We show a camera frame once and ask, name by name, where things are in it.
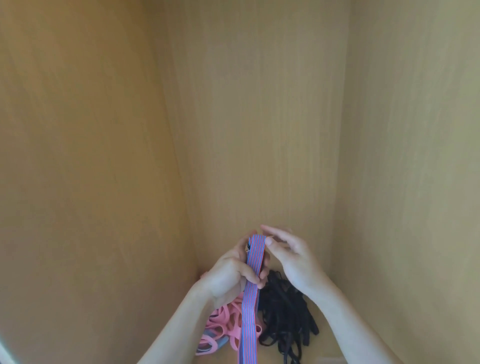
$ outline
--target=blue and red striped strap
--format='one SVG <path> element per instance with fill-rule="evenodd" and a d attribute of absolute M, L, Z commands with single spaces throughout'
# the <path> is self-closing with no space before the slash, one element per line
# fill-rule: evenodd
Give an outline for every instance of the blue and red striped strap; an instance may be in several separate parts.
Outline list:
<path fill-rule="evenodd" d="M 265 236 L 253 235 L 249 239 L 250 250 L 247 264 L 256 275 L 260 274 L 265 252 Z M 239 364 L 257 363 L 257 334 L 255 316 L 258 309 L 258 288 L 256 284 L 247 281 L 243 302 L 241 304 L 241 337 L 239 345 Z"/>

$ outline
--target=wood grain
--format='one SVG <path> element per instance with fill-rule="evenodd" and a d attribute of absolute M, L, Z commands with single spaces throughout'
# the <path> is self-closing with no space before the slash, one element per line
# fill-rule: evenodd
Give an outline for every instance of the wood grain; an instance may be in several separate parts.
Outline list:
<path fill-rule="evenodd" d="M 328 269 L 349 2 L 147 3 L 201 268 L 269 223 Z"/>
<path fill-rule="evenodd" d="M 353 2 L 333 273 L 405 363 L 480 362 L 480 5 Z"/>
<path fill-rule="evenodd" d="M 138 1 L 0 1 L 0 337 L 18 363 L 134 363 L 194 280 Z"/>

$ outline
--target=left hand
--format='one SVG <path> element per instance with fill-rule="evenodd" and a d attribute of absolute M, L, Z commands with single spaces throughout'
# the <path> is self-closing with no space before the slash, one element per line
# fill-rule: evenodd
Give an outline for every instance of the left hand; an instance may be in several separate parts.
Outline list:
<path fill-rule="evenodd" d="M 245 247 L 248 239 L 256 233 L 257 231 L 253 230 L 243 236 L 237 245 L 223 254 L 213 268 L 198 282 L 203 289 L 212 294 L 215 309 L 232 302 L 240 292 L 243 292 L 247 280 L 256 284 L 259 289 L 265 286 L 270 271 L 268 267 L 270 254 L 265 251 L 263 267 L 259 276 L 246 264 Z"/>

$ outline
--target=right hand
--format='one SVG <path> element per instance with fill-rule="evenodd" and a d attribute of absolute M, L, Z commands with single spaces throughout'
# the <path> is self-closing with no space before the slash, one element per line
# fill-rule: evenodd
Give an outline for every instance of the right hand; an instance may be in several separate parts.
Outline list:
<path fill-rule="evenodd" d="M 286 242 L 278 242 L 271 236 L 265 239 L 266 246 L 280 261 L 288 280 L 295 288 L 308 296 L 319 284 L 329 281 L 303 239 L 279 228 L 267 225 L 261 227 L 264 235 L 273 235 Z"/>

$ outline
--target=hand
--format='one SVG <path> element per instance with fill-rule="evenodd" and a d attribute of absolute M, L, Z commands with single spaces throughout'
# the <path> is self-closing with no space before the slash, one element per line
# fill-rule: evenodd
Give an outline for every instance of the hand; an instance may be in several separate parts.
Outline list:
<path fill-rule="evenodd" d="M 272 237 L 265 240 L 266 246 L 282 263 L 288 280 L 295 288 L 309 295 L 315 286 L 328 280 L 320 263 L 303 239 L 282 229 L 261 226 L 264 235 L 273 235 L 277 240 L 285 242 L 276 241 Z"/>
<path fill-rule="evenodd" d="M 246 264 L 247 253 L 245 247 L 248 238 L 256 234 L 253 230 L 243 236 L 232 250 L 223 254 L 198 282 L 204 290 L 208 290 L 213 297 L 214 307 L 219 308 L 232 302 L 240 292 L 243 292 L 247 280 L 256 284 L 259 289 L 265 286 L 270 271 L 270 254 L 265 252 L 264 263 L 260 275 L 257 276 L 253 269 Z"/>

